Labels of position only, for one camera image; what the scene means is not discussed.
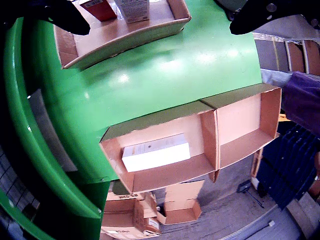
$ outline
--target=green metal frame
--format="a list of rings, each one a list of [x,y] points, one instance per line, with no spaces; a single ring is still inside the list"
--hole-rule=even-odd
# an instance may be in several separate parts
[[[21,60],[23,18],[7,32],[3,59],[4,81],[11,118],[24,150],[51,190],[78,216],[100,219],[96,207],[69,179],[52,155],[27,99]]]
[[[0,190],[0,205],[20,226],[22,226],[29,234],[39,240],[54,240],[36,225],[34,225],[22,212],[13,205],[5,193]]]

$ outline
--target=cardboard tray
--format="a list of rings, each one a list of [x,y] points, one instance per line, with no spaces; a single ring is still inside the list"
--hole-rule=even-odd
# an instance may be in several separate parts
[[[117,11],[117,19],[100,22],[77,2],[89,23],[88,35],[81,36],[54,26],[57,52],[63,69],[88,68],[125,50],[179,33],[191,16],[184,0],[150,2],[150,19],[127,24]]]
[[[277,136],[281,89],[260,83],[110,126],[100,141],[129,193],[149,192],[225,168]],[[125,146],[184,133],[190,159],[128,172]]]

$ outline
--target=black object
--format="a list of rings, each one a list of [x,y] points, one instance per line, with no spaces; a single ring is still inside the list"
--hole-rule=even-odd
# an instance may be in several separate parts
[[[224,10],[230,22],[235,20],[235,16],[248,0],[214,0],[215,3]]]
[[[20,17],[44,20],[77,35],[87,35],[90,31],[87,21],[68,0],[6,0],[1,2],[2,30],[11,28],[16,19]]]
[[[281,209],[299,200],[314,182],[319,146],[319,138],[296,124],[264,147],[257,178]]]
[[[260,182],[258,183],[257,192],[258,192],[260,198],[265,197],[268,193],[265,190],[265,187]]]
[[[248,0],[235,15],[230,31],[235,35],[246,34],[272,20],[298,14],[320,30],[319,0]]]
[[[256,202],[260,205],[261,208],[265,208],[262,203],[256,199],[250,192],[249,192],[249,189],[251,188],[251,181],[250,180],[247,180],[243,183],[240,183],[239,186],[238,186],[238,189],[236,190],[237,193],[248,193],[254,200],[256,200]]]

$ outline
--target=cardboard box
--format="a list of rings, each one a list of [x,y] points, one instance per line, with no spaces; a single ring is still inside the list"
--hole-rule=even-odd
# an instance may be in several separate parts
[[[114,0],[127,24],[149,19],[149,0]]]
[[[116,239],[145,239],[161,235],[144,219],[143,207],[136,199],[108,201],[104,208],[101,233]]]
[[[179,183],[165,189],[164,213],[157,219],[164,225],[181,224],[197,220],[202,211],[197,197],[205,180]]]
[[[279,87],[260,83],[201,101],[216,109],[219,169],[246,158],[277,137]]]
[[[271,142],[280,105],[281,89],[260,83],[112,125],[100,147],[129,193],[150,192],[227,167]],[[124,147],[181,133],[190,159],[126,170]]]
[[[80,0],[79,5],[91,13],[100,22],[117,17],[107,0]]]
[[[157,202],[151,192],[132,193],[127,195],[117,195],[108,192],[106,201],[120,201],[128,199],[137,199],[143,208],[143,218],[153,218],[157,216]]]
[[[63,69],[85,69],[128,49],[175,35],[191,19],[184,0],[151,2],[150,19],[130,24],[119,12],[116,19],[100,22],[77,2],[73,4],[91,30],[88,35],[80,36],[54,26],[55,44]]]
[[[183,133],[126,146],[122,155],[128,173],[174,164],[189,158],[189,143]]]

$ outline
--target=person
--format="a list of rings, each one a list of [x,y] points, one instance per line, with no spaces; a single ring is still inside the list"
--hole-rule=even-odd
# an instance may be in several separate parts
[[[261,69],[262,81],[282,88],[281,108],[289,120],[320,138],[320,78],[301,72]],[[315,154],[316,180],[320,180],[320,151]]]

